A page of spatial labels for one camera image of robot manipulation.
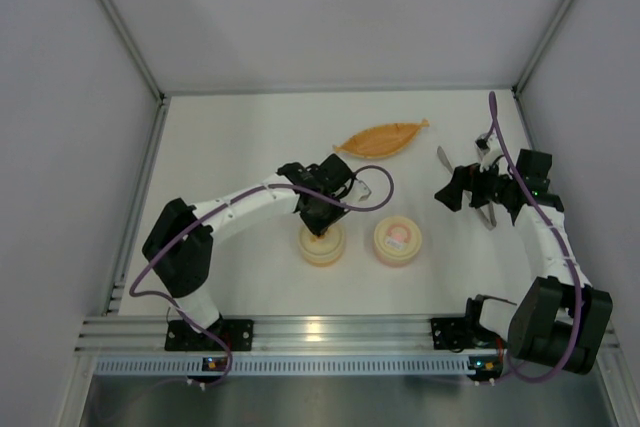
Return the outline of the cream lid orange handle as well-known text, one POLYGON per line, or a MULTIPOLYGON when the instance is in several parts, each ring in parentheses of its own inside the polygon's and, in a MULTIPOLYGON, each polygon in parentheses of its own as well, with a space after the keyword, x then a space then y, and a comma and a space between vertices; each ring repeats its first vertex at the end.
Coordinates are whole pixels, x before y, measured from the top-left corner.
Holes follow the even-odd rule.
POLYGON ((301 252, 310 257, 339 256, 346 245, 345 229, 337 223, 321 236, 316 236, 308 228, 302 227, 298 234, 298 245, 301 252))

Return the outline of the orange lunch bowl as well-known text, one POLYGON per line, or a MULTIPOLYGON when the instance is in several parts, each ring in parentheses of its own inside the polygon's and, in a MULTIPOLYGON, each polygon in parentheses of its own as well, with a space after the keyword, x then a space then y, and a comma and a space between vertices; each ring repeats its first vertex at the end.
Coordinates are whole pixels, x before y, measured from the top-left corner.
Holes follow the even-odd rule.
POLYGON ((338 262, 346 248, 344 244, 321 246, 320 244, 302 245, 300 252, 303 259, 315 267, 328 267, 338 262))

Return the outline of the steel food tongs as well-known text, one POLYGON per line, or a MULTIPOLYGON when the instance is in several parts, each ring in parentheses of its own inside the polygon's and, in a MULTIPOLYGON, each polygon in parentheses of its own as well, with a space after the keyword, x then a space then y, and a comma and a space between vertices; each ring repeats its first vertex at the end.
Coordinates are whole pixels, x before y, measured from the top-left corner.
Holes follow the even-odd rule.
MULTIPOLYGON (((445 150, 442 146, 438 146, 436 149, 436 155, 442 166, 450 173, 454 173, 454 167, 450 162, 445 150)), ((476 208, 476 212, 484 227, 491 231, 497 226, 497 219, 494 211, 494 207, 488 204, 484 207, 476 208)))

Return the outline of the cream lid pink handle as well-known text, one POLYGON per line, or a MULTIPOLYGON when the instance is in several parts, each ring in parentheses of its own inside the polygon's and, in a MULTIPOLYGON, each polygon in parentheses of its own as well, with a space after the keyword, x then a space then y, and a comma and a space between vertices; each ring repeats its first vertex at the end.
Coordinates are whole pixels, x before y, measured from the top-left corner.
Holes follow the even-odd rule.
POLYGON ((386 217, 376 225, 373 236, 373 246, 382 243, 422 246, 422 232, 417 224, 407 217, 386 217))

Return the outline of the pink lunch bowl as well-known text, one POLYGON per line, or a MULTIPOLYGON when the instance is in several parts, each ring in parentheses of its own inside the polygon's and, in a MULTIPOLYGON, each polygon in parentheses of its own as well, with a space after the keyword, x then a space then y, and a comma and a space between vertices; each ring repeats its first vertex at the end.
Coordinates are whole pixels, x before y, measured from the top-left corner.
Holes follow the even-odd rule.
POLYGON ((409 244, 375 244, 376 258, 384 265, 399 268, 410 264, 421 250, 420 245, 409 244))

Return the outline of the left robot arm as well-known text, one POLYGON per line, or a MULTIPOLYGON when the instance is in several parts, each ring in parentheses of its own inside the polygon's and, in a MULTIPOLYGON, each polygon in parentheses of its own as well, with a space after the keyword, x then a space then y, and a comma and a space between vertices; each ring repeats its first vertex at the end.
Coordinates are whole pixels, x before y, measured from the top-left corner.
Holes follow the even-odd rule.
POLYGON ((244 190, 199 204, 182 198, 167 203, 142 247, 145 259, 179 311, 194 324, 216 332, 222 314, 204 285, 215 247, 263 222, 297 214, 307 229, 321 236, 344 217, 337 205, 353 185, 354 172, 337 155, 307 167, 281 166, 264 181, 244 190))

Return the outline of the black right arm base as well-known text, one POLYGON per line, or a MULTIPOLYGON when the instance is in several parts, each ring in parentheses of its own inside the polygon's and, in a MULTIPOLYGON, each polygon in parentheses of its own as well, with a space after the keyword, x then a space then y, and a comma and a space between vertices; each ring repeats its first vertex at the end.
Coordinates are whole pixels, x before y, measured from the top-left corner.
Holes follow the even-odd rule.
POLYGON ((496 349, 498 335, 468 317, 434 317, 429 320, 435 350, 496 349))

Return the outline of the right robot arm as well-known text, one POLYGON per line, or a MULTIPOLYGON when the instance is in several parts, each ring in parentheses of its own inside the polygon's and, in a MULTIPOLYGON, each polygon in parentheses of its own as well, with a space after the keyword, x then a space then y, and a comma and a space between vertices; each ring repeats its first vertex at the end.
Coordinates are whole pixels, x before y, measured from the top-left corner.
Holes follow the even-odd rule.
POLYGON ((479 294, 467 301, 466 336, 505 341, 519 360, 575 374, 589 373, 613 310, 609 293, 598 290, 581 272, 564 228, 564 206, 549 190, 551 155, 520 151, 515 173, 499 169, 494 156, 486 169, 475 163, 455 167, 442 148, 436 155, 451 175, 435 199, 457 212, 500 205, 521 238, 532 284, 513 302, 479 294))

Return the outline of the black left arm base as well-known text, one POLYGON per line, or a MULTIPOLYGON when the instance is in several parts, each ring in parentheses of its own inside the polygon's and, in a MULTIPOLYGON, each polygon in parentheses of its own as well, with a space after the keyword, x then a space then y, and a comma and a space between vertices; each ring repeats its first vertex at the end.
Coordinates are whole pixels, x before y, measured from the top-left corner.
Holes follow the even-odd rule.
POLYGON ((219 327, 209 330, 209 334, 194 329, 184 320, 168 323, 164 350, 168 352, 209 352, 223 351, 216 342, 215 335, 232 352, 252 350, 254 321, 251 319, 223 320, 219 327))

